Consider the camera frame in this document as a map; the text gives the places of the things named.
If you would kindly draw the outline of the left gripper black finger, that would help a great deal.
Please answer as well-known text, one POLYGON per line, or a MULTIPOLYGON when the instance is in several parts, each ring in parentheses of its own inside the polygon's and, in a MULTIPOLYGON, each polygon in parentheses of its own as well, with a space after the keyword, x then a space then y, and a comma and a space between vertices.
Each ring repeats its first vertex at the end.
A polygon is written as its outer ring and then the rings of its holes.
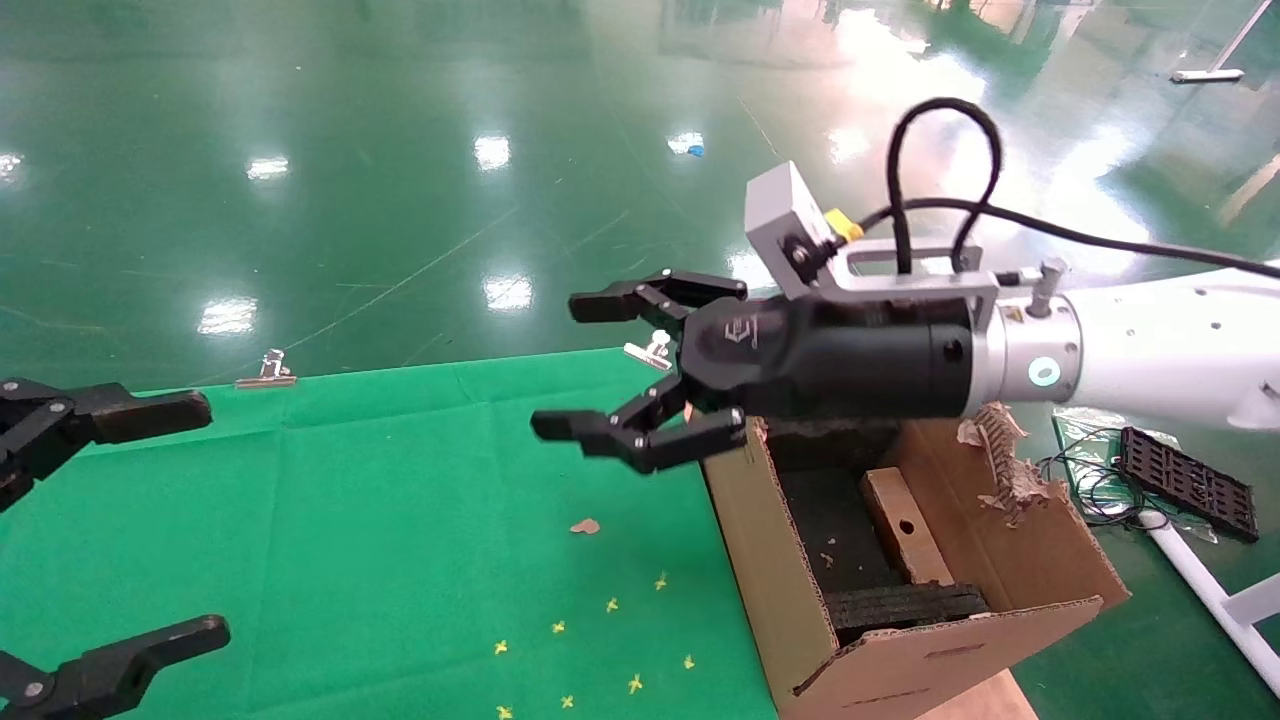
POLYGON ((3 719, 110 719, 138 707, 165 667, 230 642, 223 616, 200 616, 105 644, 46 673, 1 653, 3 719))
POLYGON ((123 445, 209 427, 207 397, 150 397, 119 383, 60 389, 26 378, 1 383, 1 510, 14 507, 90 445, 123 445))

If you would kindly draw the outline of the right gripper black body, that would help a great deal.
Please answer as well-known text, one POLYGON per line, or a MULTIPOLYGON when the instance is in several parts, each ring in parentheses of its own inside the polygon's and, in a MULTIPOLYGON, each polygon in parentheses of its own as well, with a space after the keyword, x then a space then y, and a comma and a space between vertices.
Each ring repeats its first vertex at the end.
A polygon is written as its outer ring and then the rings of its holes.
POLYGON ((955 418, 972 365, 961 300, 721 299, 687 316, 678 347, 695 406, 774 419, 955 418))

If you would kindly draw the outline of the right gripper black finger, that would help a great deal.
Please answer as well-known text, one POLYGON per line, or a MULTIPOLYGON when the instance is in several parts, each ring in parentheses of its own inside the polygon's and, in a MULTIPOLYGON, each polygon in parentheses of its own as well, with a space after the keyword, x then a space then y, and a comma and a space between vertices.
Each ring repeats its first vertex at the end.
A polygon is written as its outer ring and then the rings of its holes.
POLYGON ((748 297, 744 282, 728 277, 664 269, 640 281, 617 281, 604 290, 570 295, 570 315, 582 324, 644 320, 682 325, 694 309, 719 299, 748 297))
POLYGON ((745 446, 748 414, 708 404, 695 380, 673 373, 611 413, 536 410, 530 427, 541 441, 576 443, 586 457, 613 457, 646 475, 745 446))

